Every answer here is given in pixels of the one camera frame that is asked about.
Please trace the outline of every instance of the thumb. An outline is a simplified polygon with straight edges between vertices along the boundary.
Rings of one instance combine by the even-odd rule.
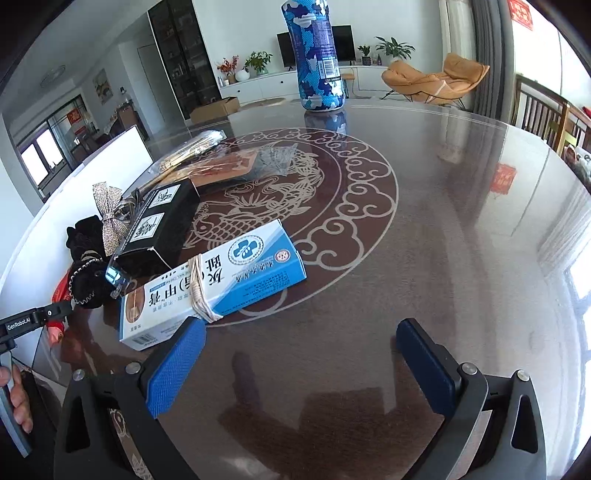
[[[0,387],[4,387],[10,380],[10,370],[5,367],[0,367]]]

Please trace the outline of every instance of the glittery bow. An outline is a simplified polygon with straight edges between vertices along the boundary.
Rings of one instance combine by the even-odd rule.
[[[115,253],[128,230],[128,225],[117,220],[113,215],[115,207],[121,200],[121,193],[122,191],[118,188],[108,187],[105,181],[92,186],[96,207],[103,218],[103,243],[107,257]]]

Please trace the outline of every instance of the metal bolt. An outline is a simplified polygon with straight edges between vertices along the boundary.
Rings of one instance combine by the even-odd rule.
[[[471,363],[462,364],[462,370],[465,374],[468,374],[468,375],[475,375],[476,372],[478,372],[476,365],[471,364]]]
[[[525,370],[518,370],[517,371],[517,378],[519,378],[522,382],[530,381],[530,375]]]
[[[74,379],[74,382],[78,382],[84,378],[84,375],[84,370],[79,368],[78,370],[75,370],[74,373],[72,373],[72,378]]]
[[[129,375],[135,375],[137,372],[139,372],[139,369],[141,368],[142,366],[138,362],[131,362],[125,367],[125,371]]]

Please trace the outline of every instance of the flower pot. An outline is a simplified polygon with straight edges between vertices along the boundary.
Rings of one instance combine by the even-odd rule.
[[[236,80],[239,82],[244,82],[251,77],[251,74],[248,73],[246,70],[240,70],[236,72]]]

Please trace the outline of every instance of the red poster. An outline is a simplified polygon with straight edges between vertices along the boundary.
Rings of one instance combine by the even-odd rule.
[[[522,0],[507,0],[509,2],[509,11],[511,19],[530,30],[534,29],[534,23],[531,20],[530,6]]]
[[[76,122],[79,122],[80,120],[82,120],[82,116],[80,114],[80,111],[77,108],[74,108],[72,111],[68,112],[68,114],[66,116],[68,117],[68,121],[70,122],[70,125],[73,125]]]
[[[497,164],[495,177],[492,179],[491,183],[491,192],[507,195],[516,174],[516,168],[502,163]]]

